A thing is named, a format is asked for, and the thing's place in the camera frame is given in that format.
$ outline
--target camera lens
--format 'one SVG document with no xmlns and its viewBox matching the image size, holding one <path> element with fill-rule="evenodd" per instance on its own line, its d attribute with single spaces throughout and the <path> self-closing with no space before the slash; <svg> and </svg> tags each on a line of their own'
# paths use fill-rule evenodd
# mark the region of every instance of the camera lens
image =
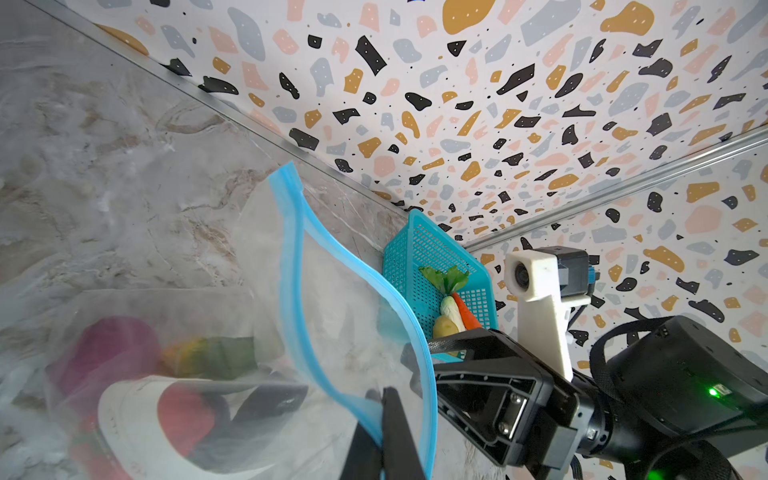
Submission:
<svg viewBox="0 0 768 480">
<path fill-rule="evenodd" d="M 523 290 L 527 290 L 528 285 L 531 283 L 531 280 L 528 278 L 528 269 L 522 263 L 518 263 L 515 267 L 515 281 Z"/>
</svg>

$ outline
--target potato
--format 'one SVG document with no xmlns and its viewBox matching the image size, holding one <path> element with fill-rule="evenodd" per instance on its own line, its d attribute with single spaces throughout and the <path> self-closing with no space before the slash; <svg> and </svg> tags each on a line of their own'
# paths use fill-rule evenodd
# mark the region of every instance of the potato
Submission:
<svg viewBox="0 0 768 480">
<path fill-rule="evenodd" d="M 458 333 L 458 327 L 451 319 L 445 315 L 437 317 L 435 326 L 432 327 L 432 338 L 439 339 L 454 333 Z"/>
</svg>

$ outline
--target toy vegetable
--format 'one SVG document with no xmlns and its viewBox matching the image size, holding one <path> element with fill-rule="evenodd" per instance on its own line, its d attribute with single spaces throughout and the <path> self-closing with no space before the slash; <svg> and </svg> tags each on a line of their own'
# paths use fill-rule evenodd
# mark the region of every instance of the toy vegetable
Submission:
<svg viewBox="0 0 768 480">
<path fill-rule="evenodd" d="M 445 295 L 440 303 L 440 313 L 442 314 L 435 320 L 435 327 L 432 330 L 432 336 L 440 338 L 442 336 L 452 335 L 453 333 L 464 332 L 466 330 L 482 328 L 480 322 L 475 318 L 464 301 L 458 295 L 458 291 L 464 288 L 469 282 L 469 272 L 462 272 L 457 266 L 452 266 L 448 272 L 443 273 L 428 266 L 419 268 L 419 272 L 435 286 L 435 288 Z M 456 331 L 446 325 L 445 318 L 450 319 L 456 327 Z"/>
</svg>

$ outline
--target green leaf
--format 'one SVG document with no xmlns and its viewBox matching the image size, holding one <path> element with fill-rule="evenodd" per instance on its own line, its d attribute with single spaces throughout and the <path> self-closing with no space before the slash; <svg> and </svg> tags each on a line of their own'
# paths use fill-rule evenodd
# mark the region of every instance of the green leaf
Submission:
<svg viewBox="0 0 768 480">
<path fill-rule="evenodd" d="M 422 266 L 419 268 L 419 272 L 429 280 L 429 282 L 435 286 L 435 288 L 443 295 L 448 295 L 445 289 L 445 274 L 440 270 L 435 270 L 430 266 Z"/>
<path fill-rule="evenodd" d="M 457 266 L 452 266 L 445 274 L 446 295 L 456 293 L 469 282 L 469 271 L 462 272 Z"/>
</svg>

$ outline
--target gray marble surface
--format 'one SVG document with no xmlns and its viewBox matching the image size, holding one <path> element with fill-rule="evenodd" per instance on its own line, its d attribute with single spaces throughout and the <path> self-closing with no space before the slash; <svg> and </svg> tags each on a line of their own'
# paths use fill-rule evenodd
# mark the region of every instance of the gray marble surface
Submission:
<svg viewBox="0 0 768 480">
<path fill-rule="evenodd" d="M 242 283 L 229 235 L 292 160 L 22 0 L 0 16 L 0 480 L 77 478 L 45 408 L 57 308 L 83 290 Z M 297 161 L 328 230 L 380 270 L 406 219 Z M 441 419 L 435 478 L 503 478 Z"/>
</svg>

